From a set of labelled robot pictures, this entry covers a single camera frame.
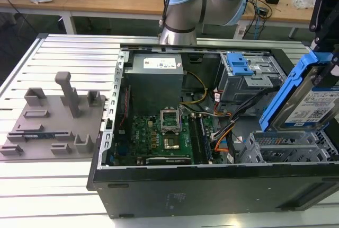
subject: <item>wooden table top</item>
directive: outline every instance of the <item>wooden table top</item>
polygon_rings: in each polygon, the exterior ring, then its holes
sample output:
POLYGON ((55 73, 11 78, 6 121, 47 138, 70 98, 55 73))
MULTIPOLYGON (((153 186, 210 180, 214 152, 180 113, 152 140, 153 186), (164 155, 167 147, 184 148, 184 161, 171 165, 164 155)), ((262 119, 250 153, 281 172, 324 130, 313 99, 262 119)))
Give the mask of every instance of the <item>wooden table top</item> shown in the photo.
MULTIPOLYGON (((53 0, 53 2, 39 5, 28 0, 10 1, 17 8, 152 15, 161 15, 163 12, 163 0, 53 0)), ((313 9, 294 8, 292 0, 280 0, 278 5, 270 4, 270 6, 273 9, 273 14, 269 18, 270 21, 309 23, 313 13, 313 9)), ((0 7, 11 7, 11 5, 7 0, 0 0, 0 7)), ((248 4, 242 19, 251 20, 253 16, 253 6, 248 4)))

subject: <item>motherboard chip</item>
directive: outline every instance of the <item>motherboard chip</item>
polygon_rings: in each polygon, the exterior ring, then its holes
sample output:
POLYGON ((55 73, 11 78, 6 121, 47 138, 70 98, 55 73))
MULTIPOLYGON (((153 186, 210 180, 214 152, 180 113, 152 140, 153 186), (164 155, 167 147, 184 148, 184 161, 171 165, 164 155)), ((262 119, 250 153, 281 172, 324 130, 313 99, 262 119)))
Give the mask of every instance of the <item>motherboard chip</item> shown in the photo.
POLYGON ((166 135, 164 136, 164 149, 166 150, 178 150, 180 148, 180 141, 178 135, 166 135))

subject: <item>motherboard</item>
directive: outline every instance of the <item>motherboard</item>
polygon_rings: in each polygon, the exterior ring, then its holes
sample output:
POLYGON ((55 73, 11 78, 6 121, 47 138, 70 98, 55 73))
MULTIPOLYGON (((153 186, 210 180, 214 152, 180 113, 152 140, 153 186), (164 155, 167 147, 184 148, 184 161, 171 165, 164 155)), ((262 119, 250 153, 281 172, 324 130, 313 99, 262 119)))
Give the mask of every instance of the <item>motherboard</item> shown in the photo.
POLYGON ((129 140, 119 140, 111 162, 118 166, 200 164, 210 156, 210 134, 214 132, 212 117, 179 116, 179 131, 164 126, 176 126, 176 117, 134 116, 129 140))

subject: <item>floor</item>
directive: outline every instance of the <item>floor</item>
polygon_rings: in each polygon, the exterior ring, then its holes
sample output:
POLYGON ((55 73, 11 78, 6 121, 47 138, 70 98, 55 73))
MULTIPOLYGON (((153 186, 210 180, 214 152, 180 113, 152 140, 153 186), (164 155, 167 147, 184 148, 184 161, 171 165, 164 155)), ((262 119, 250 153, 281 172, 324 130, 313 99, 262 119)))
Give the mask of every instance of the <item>floor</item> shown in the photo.
MULTIPOLYGON (((23 15, 40 33, 65 33, 62 21, 57 16, 23 15)), ((10 25, 5 15, 0 14, 0 84, 4 82, 17 62, 25 54, 34 41, 37 34, 23 21, 20 15, 16 15, 16 25, 10 25)), ((154 20, 130 20, 130 19, 102 19, 76 17, 75 25, 78 34, 101 35, 125 35, 125 36, 156 36, 158 22, 154 20)), ((201 34, 201 26, 197 27, 200 38, 231 39, 235 27, 219 27, 206 25, 201 34)), ((266 27, 260 35, 260 40, 289 41, 289 28, 266 27)), ((248 34, 245 39, 253 39, 248 34)), ((294 40, 312 42, 314 34, 307 29, 300 29, 294 40)))

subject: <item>yellow wire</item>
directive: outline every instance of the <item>yellow wire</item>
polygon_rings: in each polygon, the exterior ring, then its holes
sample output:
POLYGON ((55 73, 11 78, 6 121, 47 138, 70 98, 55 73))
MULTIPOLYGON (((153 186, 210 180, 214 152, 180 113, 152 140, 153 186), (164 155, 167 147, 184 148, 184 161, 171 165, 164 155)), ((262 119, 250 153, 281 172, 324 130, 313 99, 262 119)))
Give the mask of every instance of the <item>yellow wire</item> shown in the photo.
POLYGON ((216 147, 215 147, 215 151, 218 150, 219 145, 220 145, 222 139, 226 137, 226 135, 233 129, 233 127, 234 127, 234 126, 232 126, 230 129, 228 129, 228 130, 224 133, 224 135, 222 135, 222 137, 218 140, 218 142, 217 142, 217 144, 216 144, 216 147))
POLYGON ((192 72, 187 72, 187 73, 193 75, 193 76, 194 76, 194 77, 195 77, 195 78, 203 85, 203 89, 204 89, 205 92, 204 92, 202 98, 199 99, 199 100, 196 100, 196 101, 187 101, 187 102, 180 102, 180 103, 181 103, 181 104, 196 104, 196 103, 202 102, 203 100, 205 100, 205 98, 206 98, 206 96, 207 96, 207 88, 206 88, 205 84, 204 84, 203 81, 202 81, 198 76, 196 76, 194 73, 192 73, 192 72))

